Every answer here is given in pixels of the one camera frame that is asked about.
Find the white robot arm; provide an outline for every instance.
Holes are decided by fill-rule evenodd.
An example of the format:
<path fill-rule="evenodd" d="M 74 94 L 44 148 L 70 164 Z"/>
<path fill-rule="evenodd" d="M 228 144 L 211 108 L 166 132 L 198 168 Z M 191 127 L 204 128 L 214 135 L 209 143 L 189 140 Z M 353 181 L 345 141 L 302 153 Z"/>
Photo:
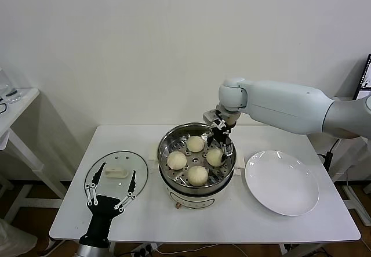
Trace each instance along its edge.
<path fill-rule="evenodd" d="M 275 81 L 227 79 L 219 87 L 216 109 L 204 120 L 232 128 L 241 113 L 296 134 L 326 132 L 337 138 L 371 139 L 371 96 L 335 102 L 316 88 Z"/>

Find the metal steamer tray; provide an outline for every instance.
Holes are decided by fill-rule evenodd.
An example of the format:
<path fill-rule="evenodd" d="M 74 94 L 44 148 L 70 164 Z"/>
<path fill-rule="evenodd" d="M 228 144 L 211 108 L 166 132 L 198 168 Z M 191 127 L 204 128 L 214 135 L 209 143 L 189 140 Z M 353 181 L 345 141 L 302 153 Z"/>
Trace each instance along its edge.
<path fill-rule="evenodd" d="M 206 154 L 210 149 L 220 148 L 215 140 L 210 146 L 207 145 L 207 138 L 211 127 L 202 123 L 190 123 L 179 125 L 170 130 L 160 141 L 157 158 L 162 178 L 171 188 L 181 194 L 191 197 L 210 196 L 223 189 L 231 180 L 236 162 L 236 149 L 233 145 L 233 154 L 223 162 L 220 167 L 211 166 L 206 160 Z M 187 149 L 187 140 L 190 136 L 200 136 L 205 146 L 202 151 L 193 153 Z M 180 151 L 187 157 L 187 165 L 182 170 L 172 170 L 168 167 L 167 158 L 173 151 Z M 209 173 L 208 181 L 199 187 L 188 183 L 188 170 L 192 166 L 200 165 L 206 168 Z"/>

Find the floor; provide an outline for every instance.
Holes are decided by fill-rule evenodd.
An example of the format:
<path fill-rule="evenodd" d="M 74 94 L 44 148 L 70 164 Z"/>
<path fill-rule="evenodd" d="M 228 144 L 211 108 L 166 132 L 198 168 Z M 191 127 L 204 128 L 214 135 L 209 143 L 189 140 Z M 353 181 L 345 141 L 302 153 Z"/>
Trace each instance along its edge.
<path fill-rule="evenodd" d="M 21 189 L 21 185 L 15 185 L 14 190 L 7 191 L 2 198 L 0 198 L 0 218 L 4 218 L 6 212 L 10 208 L 13 200 L 16 198 L 18 192 Z M 365 208 L 371 213 L 371 196 L 365 194 L 362 191 L 362 186 L 352 186 L 362 201 Z M 342 192 L 340 187 L 337 187 L 340 195 L 346 199 L 345 194 Z M 44 185 L 35 185 L 30 194 L 30 198 L 57 198 L 56 195 Z M 19 210 L 15 217 L 12 225 L 22 229 L 28 233 L 31 233 L 38 237 L 37 245 L 30 252 L 21 255 L 22 257 L 36 257 L 38 251 L 42 251 L 48 244 L 48 232 L 53 223 L 54 217 L 57 214 L 56 209 L 38 209 L 38 208 L 22 208 Z M 371 247 L 371 227 L 366 227 L 362 224 L 358 215 L 355 211 L 351 211 L 351 215 L 358 226 L 359 231 L 362 234 L 363 240 Z M 124 252 L 131 251 L 136 248 L 138 244 L 120 243 L 115 247 L 115 255 L 118 256 Z M 164 244 L 160 247 L 162 252 L 175 252 L 183 251 L 188 249 L 197 249 L 203 245 L 195 244 Z M 239 247 L 248 254 L 249 257 L 276 257 L 281 256 L 278 245 L 239 245 Z M 371 252 L 365 247 L 362 241 L 356 242 L 339 242 L 334 244 L 328 244 L 324 246 L 329 254 L 333 257 L 367 257 L 371 256 Z M 73 256 L 78 248 L 78 244 L 73 241 L 67 241 L 56 249 L 50 257 L 66 257 Z M 160 253 L 154 252 L 154 257 L 165 256 Z M 185 257 L 243 257 L 243 253 L 235 248 L 233 245 L 217 245 L 215 247 L 209 247 L 196 252 L 187 252 L 183 254 L 171 254 L 166 256 L 185 256 Z M 326 256 L 325 254 L 316 254 L 315 256 Z"/>

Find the white plate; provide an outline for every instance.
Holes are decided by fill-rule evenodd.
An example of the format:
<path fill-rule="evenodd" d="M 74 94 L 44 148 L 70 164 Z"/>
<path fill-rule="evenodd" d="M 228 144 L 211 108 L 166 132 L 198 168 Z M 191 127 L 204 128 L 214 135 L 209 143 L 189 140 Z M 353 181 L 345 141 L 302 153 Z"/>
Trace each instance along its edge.
<path fill-rule="evenodd" d="M 281 215 L 304 215 L 319 199 L 316 179 L 299 160 L 281 151 L 261 151 L 246 163 L 245 178 L 255 198 Z"/>

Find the power strip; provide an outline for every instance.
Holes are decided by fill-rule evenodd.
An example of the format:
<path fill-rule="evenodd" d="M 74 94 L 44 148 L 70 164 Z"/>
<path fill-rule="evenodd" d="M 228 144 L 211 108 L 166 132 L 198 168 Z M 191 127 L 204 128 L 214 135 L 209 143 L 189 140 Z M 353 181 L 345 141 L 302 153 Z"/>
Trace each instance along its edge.
<path fill-rule="evenodd" d="M 151 248 L 152 248 L 152 252 L 157 249 L 160 245 L 162 244 L 156 244 L 156 243 L 145 243 L 145 244 L 141 244 L 139 245 L 138 247 L 136 247 L 135 249 L 133 249 L 132 251 L 135 251 L 135 252 L 139 252 L 139 250 L 141 250 L 142 248 L 146 249 L 146 246 L 150 245 Z"/>

